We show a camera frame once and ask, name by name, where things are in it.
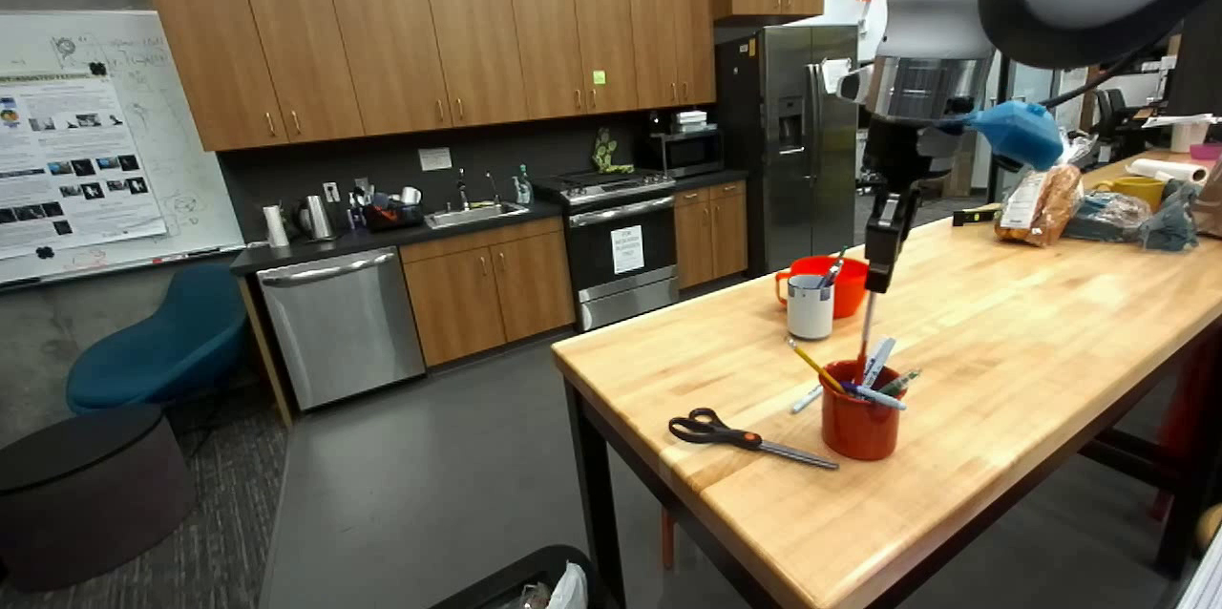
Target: round ottoman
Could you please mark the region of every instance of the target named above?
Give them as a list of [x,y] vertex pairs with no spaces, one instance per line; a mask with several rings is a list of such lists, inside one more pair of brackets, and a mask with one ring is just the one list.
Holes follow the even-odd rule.
[[194,501],[161,408],[70,418],[0,449],[0,564],[17,589],[78,583],[160,542]]

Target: oven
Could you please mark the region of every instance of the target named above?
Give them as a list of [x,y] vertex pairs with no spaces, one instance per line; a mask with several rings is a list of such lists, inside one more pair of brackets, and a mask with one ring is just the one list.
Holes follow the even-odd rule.
[[678,301],[673,197],[582,207],[566,237],[582,331]]
[[637,165],[661,170],[671,177],[689,177],[725,170],[721,132],[701,130],[677,135],[650,135],[649,143],[637,144]]

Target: white mug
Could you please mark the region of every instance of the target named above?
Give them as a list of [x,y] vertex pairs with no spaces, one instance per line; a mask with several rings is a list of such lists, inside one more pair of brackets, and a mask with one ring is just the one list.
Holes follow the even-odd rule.
[[819,287],[822,275],[789,278],[789,304],[786,307],[789,334],[805,340],[824,339],[832,334],[832,312],[836,290]]

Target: poster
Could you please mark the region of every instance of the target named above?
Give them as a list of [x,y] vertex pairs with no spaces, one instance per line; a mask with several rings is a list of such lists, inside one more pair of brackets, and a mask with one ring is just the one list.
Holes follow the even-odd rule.
[[611,230],[611,264],[616,275],[645,267],[645,245],[640,237],[640,225]]
[[0,258],[165,232],[109,78],[0,77]]

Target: scissors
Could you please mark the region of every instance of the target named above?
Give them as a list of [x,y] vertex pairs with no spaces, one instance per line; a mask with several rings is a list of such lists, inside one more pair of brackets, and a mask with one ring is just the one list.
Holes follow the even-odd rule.
[[671,418],[671,434],[681,440],[693,444],[732,444],[750,451],[767,451],[786,459],[793,459],[810,466],[820,468],[837,470],[840,465],[821,456],[789,449],[788,446],[767,441],[755,433],[736,430],[721,422],[717,412],[712,408],[695,408],[688,413],[687,418]]

